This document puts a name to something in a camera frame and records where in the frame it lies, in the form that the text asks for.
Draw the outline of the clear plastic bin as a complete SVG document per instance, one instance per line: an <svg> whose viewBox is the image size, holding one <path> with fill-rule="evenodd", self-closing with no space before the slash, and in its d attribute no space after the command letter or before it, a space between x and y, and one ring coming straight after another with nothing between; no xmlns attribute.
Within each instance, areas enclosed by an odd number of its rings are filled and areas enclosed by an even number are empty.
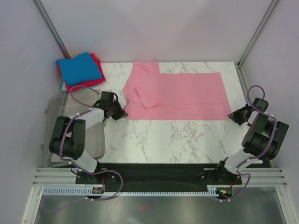
<svg viewBox="0 0 299 224"><path fill-rule="evenodd" d="M46 110L47 119L45 126L44 143L41 147L42 165L44 167L60 167L67 165L67 162L62 161L59 156L52 154L49 150L50 139L54 129L54 125L58 116L72 117L77 113L82 113L87 110L87 107L76 102L69 94L60 94L53 96L49 100ZM99 160L105 154L105 132L104 127L106 122L97 123L88 128L85 134L85 150L93 158Z"/></svg>

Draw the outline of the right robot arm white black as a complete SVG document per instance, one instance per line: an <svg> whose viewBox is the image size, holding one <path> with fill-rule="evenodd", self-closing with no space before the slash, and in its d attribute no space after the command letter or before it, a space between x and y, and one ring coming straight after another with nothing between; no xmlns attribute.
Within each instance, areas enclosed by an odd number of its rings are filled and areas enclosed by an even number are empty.
<svg viewBox="0 0 299 224"><path fill-rule="evenodd" d="M246 104L228 115L238 125L247 122L249 129L242 140L242 149L217 164L214 178L218 183L234 180L250 164L272 160L279 153L289 125L267 116L268 105L266 100L256 98L253 105Z"/></svg>

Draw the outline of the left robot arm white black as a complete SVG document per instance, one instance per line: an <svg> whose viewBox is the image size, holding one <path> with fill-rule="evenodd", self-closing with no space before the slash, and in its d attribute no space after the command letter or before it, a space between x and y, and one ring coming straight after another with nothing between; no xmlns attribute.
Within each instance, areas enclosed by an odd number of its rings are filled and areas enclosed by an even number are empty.
<svg viewBox="0 0 299 224"><path fill-rule="evenodd" d="M49 151L78 169L86 172L91 183L99 183L103 177L100 163L86 149L86 132L95 125L102 125L112 118L120 120L127 117L118 95L110 91L94 91L99 99L92 104L84 103L70 93L70 97L86 107L86 110L72 116L60 115L56 118L49 142Z"/></svg>

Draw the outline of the pink t shirt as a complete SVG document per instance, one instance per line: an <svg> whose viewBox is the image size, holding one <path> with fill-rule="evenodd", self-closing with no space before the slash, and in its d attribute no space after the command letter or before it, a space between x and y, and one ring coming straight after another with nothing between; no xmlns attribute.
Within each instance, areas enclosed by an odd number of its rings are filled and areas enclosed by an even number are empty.
<svg viewBox="0 0 299 224"><path fill-rule="evenodd" d="M157 62L135 61L123 88L128 119L226 120L231 113L216 73L161 73Z"/></svg>

